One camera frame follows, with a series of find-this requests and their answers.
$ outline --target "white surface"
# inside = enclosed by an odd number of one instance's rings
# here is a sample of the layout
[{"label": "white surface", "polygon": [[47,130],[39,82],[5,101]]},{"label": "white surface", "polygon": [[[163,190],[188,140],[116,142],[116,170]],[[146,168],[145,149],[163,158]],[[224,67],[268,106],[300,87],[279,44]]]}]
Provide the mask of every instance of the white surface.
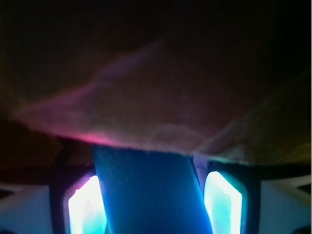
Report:
[{"label": "white surface", "polygon": [[311,183],[311,175],[261,182],[260,234],[287,234],[311,226],[311,194],[298,186]]},{"label": "white surface", "polygon": [[52,234],[48,186],[0,183],[14,193],[0,200],[0,230],[17,234]]}]

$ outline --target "illuminated panel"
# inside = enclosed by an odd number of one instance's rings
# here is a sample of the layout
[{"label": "illuminated panel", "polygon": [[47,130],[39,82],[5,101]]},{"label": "illuminated panel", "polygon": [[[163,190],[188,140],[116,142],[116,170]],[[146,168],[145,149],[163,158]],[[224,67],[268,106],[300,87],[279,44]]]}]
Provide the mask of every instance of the illuminated panel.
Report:
[{"label": "illuminated panel", "polygon": [[71,234],[103,234],[107,219],[98,177],[91,177],[68,200]]},{"label": "illuminated panel", "polygon": [[242,194],[219,172],[208,174],[204,199],[214,233],[240,234]]}]

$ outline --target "blue post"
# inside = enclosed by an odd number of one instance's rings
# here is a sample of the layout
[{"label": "blue post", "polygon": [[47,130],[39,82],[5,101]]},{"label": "blue post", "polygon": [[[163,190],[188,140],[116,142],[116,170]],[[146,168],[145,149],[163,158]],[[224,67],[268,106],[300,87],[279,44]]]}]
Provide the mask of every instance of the blue post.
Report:
[{"label": "blue post", "polygon": [[189,157],[94,145],[112,234],[210,234]]}]

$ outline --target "fabric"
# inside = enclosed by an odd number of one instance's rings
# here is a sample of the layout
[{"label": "fabric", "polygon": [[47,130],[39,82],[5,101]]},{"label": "fabric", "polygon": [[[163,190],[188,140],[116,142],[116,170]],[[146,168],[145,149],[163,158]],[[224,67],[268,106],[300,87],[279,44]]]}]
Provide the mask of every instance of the fabric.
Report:
[{"label": "fabric", "polygon": [[311,158],[308,1],[2,1],[0,113],[115,147]]}]

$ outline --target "cloth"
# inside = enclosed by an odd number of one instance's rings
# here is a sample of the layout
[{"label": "cloth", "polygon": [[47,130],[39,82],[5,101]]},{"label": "cloth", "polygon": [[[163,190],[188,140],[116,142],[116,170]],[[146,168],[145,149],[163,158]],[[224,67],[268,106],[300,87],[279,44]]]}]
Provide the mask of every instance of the cloth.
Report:
[{"label": "cloth", "polygon": [[0,113],[114,147],[311,158],[308,1],[2,1]]}]

